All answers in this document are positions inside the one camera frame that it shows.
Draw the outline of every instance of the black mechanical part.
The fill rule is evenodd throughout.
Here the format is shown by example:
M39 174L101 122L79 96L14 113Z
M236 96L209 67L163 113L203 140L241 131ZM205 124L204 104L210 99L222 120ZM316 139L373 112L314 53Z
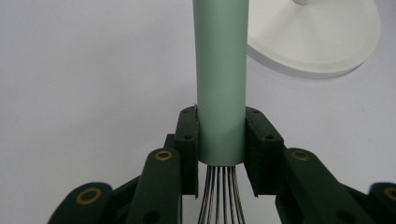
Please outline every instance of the black mechanical part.
M256 197L276 194L283 142L261 111L247 107L245 168Z
M283 158L282 184L286 186L276 195L282 223L374 223L315 154L291 148ZM291 210L301 214L290 215Z
M172 148L152 151L134 193L128 224L181 222L180 157Z
M183 195L198 197L198 117L196 106L180 111L174 149L180 154Z
M49 224L107 224L117 209L108 184L89 183L71 191L58 206Z
M148 155L141 176L112 190L104 183L74 189L49 224L181 223L181 195L198 195L196 106L180 112L175 134ZM245 167L255 196L276 194L283 224L396 223L396 185L369 195L339 183L311 152L286 149L258 110L247 107Z
M396 223L396 185L375 183L368 195L368 212L381 224Z

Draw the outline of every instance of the white tabletop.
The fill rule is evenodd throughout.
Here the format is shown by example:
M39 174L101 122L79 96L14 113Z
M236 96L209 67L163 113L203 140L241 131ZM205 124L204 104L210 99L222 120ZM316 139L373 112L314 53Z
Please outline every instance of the white tabletop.
M396 1L375 2L377 49L346 76L299 79L247 58L247 105L363 192L396 183ZM140 175L195 103L191 1L3 1L0 223L46 223L72 189ZM238 169L247 223L279 223L274 197L254 198ZM185 223L200 203L184 197Z

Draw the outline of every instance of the thin metal rod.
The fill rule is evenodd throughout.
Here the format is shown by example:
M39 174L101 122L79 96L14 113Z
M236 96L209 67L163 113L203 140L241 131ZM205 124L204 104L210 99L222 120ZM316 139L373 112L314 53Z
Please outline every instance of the thin metal rod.
M223 186L223 215L224 215L224 224L227 224L227 179L225 176L225 167L221 167L222 171L222 186Z
M217 193L216 193L216 224L219 224L219 215L220 215L220 167L216 167L217 169Z
M210 185L210 203L209 203L209 213L207 214L207 224L210 224L210 220L212 218L212 207L213 207L213 190L215 188L215 178L216 178L216 173L215 173L215 167L210 166L211 168L211 173L212 173L212 183Z
M199 214L198 224L203 224L205 222L206 207L207 207L207 195L209 192L210 180L211 180L210 167L207 166L206 167L206 182L205 182L204 198L202 200L201 212Z
M230 214L231 214L231 223L234 224L235 221L233 219L233 190L231 186L231 167L227 167L227 177L228 177L228 195L230 197Z
M198 224L228 224L230 221L230 224L245 224L236 169L234 166L208 165Z
M232 173L233 173L233 194L235 198L235 207L236 207L236 214L238 216L238 223L245 224L245 218L242 211L242 204L239 197L238 181L236 179L235 167L232 167Z

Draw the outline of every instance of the white disc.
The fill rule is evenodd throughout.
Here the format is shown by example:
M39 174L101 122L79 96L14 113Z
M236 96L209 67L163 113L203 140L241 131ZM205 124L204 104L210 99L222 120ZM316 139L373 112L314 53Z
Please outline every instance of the white disc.
M373 0L250 0L247 52L284 74L338 77L371 55L379 33Z

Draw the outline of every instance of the green cylinder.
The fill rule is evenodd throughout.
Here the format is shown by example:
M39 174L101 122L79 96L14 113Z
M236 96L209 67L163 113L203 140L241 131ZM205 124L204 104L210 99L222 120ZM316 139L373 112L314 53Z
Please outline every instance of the green cylinder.
M248 0L193 0L199 160L244 161Z

